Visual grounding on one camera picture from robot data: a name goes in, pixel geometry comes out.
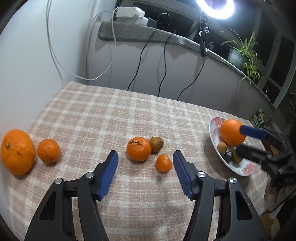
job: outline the white circular lamp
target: white circular lamp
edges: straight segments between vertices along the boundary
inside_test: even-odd
[[[202,11],[213,18],[226,19],[229,18],[234,12],[233,0],[226,0],[226,5],[220,10],[212,9],[209,5],[207,5],[205,0],[196,0],[196,2]]]

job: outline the orange fruit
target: orange fruit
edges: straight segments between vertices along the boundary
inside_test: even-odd
[[[46,139],[39,143],[37,153],[41,161],[55,163],[61,157],[59,144],[53,139]]]
[[[21,130],[9,131],[1,144],[1,159],[7,170],[14,175],[30,171],[35,160],[35,150],[29,135]]]
[[[159,170],[162,173],[166,173],[169,170],[172,169],[173,164],[172,161],[170,160],[170,158],[165,155],[165,154],[161,154],[159,155],[159,157],[156,159],[156,164],[155,164],[157,170]]]
[[[220,135],[227,145],[238,146],[244,142],[246,136],[239,132],[241,126],[242,123],[235,119],[229,119],[222,123]]]
[[[134,161],[147,160],[151,154],[150,143],[144,137],[135,137],[128,141],[126,153]]]

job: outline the white floral plate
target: white floral plate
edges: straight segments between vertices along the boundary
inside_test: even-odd
[[[210,122],[209,122],[209,133],[210,133],[210,138],[212,141],[212,144],[219,156],[219,158],[221,159],[221,161],[233,172],[235,172],[236,174],[246,177],[249,176],[253,170],[254,170],[254,163],[243,158],[243,160],[239,163],[236,164],[234,162],[230,162],[229,164],[223,159],[223,157],[221,156],[221,154],[218,152],[217,150],[217,145],[219,144],[219,142],[224,142],[223,139],[220,136],[220,127],[222,126],[222,123],[225,121],[224,118],[222,117],[213,117]],[[244,144],[249,144],[249,142],[247,140],[244,141]],[[227,151],[234,151],[235,147],[232,146],[227,146],[228,149]]]

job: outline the white wall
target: white wall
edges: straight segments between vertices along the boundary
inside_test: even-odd
[[[0,35],[0,140],[11,129],[26,131],[62,84],[52,62],[46,34],[47,0],[28,0]],[[113,10],[115,0],[53,0],[50,33],[64,67],[85,77],[85,32],[97,11]],[[61,71],[64,81],[77,81]],[[0,213],[10,225],[6,183],[0,163]]]
[[[90,53],[90,78],[101,74],[110,64],[110,52],[113,49],[112,67],[92,85],[127,90],[133,79],[144,42],[105,42],[97,37],[99,23],[94,28]],[[142,55],[140,69],[131,85],[131,91],[158,95],[160,82],[164,76],[164,44],[149,43]],[[200,54],[168,44],[166,47],[167,75],[161,86],[160,97],[177,99],[180,92],[190,85],[201,66]],[[185,90],[180,101],[188,102],[214,110],[234,114],[249,119],[262,108],[269,117],[271,108],[263,95],[247,81],[239,81],[241,76],[225,65],[206,57],[205,66],[196,82]]]

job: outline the checkered tablecloth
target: checkered tablecloth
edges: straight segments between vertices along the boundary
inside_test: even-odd
[[[240,177],[221,162],[208,131],[209,120],[214,116],[235,118],[250,125],[231,114],[188,103],[69,83],[52,98],[29,130],[35,147],[43,139],[56,140],[61,147],[61,161],[49,167],[38,159],[24,177],[10,176],[8,204],[13,232],[24,239],[40,201],[57,177],[65,181],[79,178],[116,150],[119,164],[109,193],[97,202],[109,239],[182,240],[194,202],[183,194],[174,168],[164,175],[156,171],[156,155],[150,155],[144,163],[129,161],[126,144],[136,136],[160,136],[164,140],[160,154],[172,158],[175,150],[181,150],[187,161],[212,178],[236,177],[256,210],[262,213],[266,174],[256,165],[249,177]],[[260,141],[249,137],[248,141],[263,149]],[[73,215],[76,237],[83,240],[76,199]],[[209,240],[215,239],[217,221],[215,199]]]

